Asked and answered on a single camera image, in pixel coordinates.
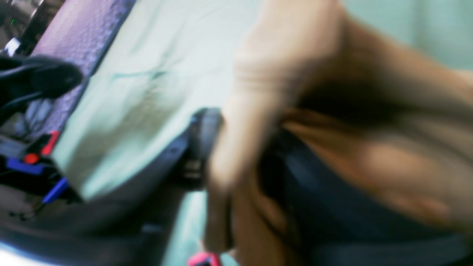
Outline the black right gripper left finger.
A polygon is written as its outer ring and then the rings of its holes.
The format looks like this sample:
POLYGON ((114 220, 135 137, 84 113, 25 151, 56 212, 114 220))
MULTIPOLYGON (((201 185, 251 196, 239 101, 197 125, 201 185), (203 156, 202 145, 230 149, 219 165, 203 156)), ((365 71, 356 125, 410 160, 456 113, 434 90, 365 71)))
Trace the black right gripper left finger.
POLYGON ((118 188, 48 217, 1 223, 1 250, 54 266, 159 265, 185 192, 205 185, 220 127, 203 108, 145 168, 118 188))

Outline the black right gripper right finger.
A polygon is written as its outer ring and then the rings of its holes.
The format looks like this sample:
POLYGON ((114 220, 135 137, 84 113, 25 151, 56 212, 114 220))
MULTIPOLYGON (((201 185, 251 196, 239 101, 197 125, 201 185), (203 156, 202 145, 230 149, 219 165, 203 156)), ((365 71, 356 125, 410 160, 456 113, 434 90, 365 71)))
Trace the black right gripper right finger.
POLYGON ((295 222, 311 266, 466 266, 466 237, 389 211, 343 181, 301 141, 273 141, 262 185, 295 222))

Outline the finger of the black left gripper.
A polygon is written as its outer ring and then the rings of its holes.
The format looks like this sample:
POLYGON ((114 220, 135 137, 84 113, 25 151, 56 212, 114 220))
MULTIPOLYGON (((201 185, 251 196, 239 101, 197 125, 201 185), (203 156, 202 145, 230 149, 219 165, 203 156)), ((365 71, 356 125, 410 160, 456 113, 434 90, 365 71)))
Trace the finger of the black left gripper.
POLYGON ((8 57, 0 60, 1 111, 39 98, 58 98, 81 84, 81 69, 49 56, 8 57))

